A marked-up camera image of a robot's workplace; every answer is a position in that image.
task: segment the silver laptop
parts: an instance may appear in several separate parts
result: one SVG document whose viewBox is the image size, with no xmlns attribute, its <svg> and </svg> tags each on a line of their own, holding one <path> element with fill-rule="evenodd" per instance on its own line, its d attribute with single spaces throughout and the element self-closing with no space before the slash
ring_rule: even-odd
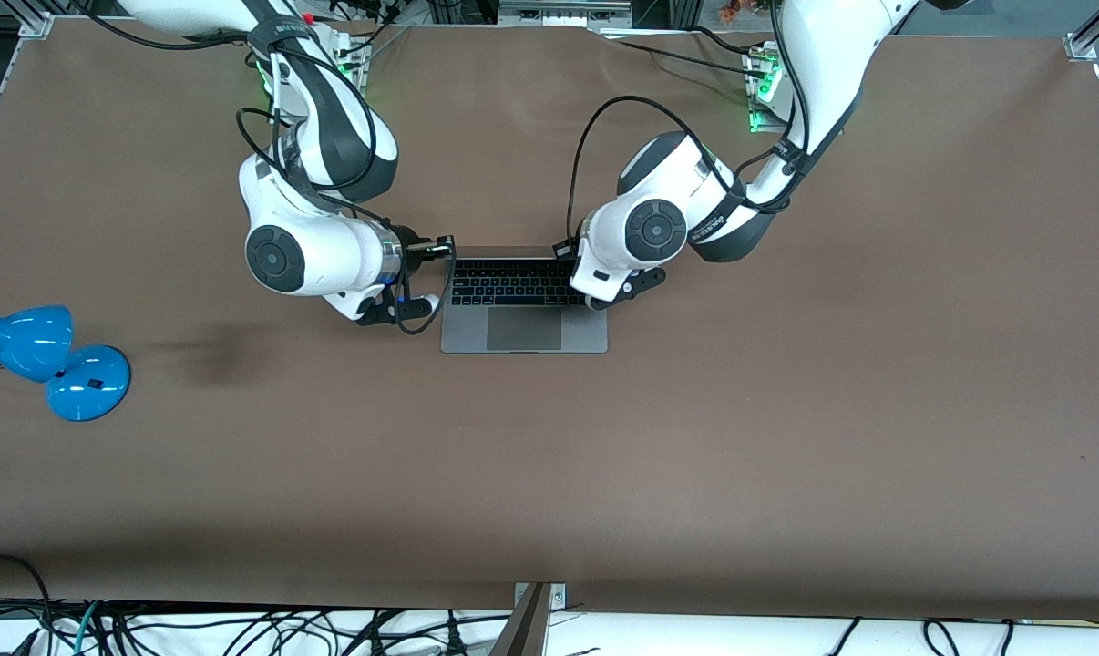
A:
<svg viewBox="0 0 1099 656">
<path fill-rule="evenodd" d="M 569 286 L 550 246 L 458 248 L 445 302 L 445 353 L 606 353 L 607 312 Z"/>
</svg>

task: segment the table surface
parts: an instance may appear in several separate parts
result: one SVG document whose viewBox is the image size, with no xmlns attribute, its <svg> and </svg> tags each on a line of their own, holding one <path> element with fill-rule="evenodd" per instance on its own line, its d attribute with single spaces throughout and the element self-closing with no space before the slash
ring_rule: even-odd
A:
<svg viewBox="0 0 1099 656">
<path fill-rule="evenodd" d="M 1057 41 L 888 40 L 756 253 L 681 254 L 602 356 L 445 356 L 257 286 L 243 55 L 62 20 L 0 101 L 0 314 L 66 303 L 134 373 L 91 424 L 0 373 L 0 552 L 53 594 L 499 607 L 565 580 L 609 610 L 1099 618 L 1099 84 Z M 410 30 L 370 73 L 401 155 L 369 207 L 562 240 L 619 93 L 728 162 L 771 142 L 730 74 Z M 612 109 L 579 212 L 665 130 Z"/>
</svg>

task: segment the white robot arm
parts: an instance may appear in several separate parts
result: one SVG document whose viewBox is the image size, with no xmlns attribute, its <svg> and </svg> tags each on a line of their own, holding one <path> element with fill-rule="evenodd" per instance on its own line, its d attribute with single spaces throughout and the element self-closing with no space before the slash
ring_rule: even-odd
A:
<svg viewBox="0 0 1099 656">
<path fill-rule="evenodd" d="M 744 186 L 684 132 L 655 136 L 623 169 L 617 198 L 582 221 L 570 286 L 615 301 L 630 291 L 629 277 L 674 258 L 684 242 L 713 263 L 751 253 L 853 113 L 874 52 L 917 3 L 786 0 L 776 32 L 795 92 L 786 97 L 791 111 L 778 113 L 790 124 L 756 179 Z"/>
<path fill-rule="evenodd" d="M 343 77 L 315 30 L 284 0 L 120 0 L 134 18 L 170 34 L 231 30 L 247 35 L 258 66 L 284 78 L 307 108 L 267 152 L 237 175 L 249 213 L 246 259 L 254 278 L 290 296 L 323 296 L 343 315 L 363 319 L 386 286 L 439 257 L 448 244 L 417 237 L 384 220 L 343 215 L 382 194 L 396 175 L 396 138 Z M 404 299 L 401 319 L 429 315 L 437 296 Z M 392 299 L 395 315 L 398 303 Z"/>
</svg>

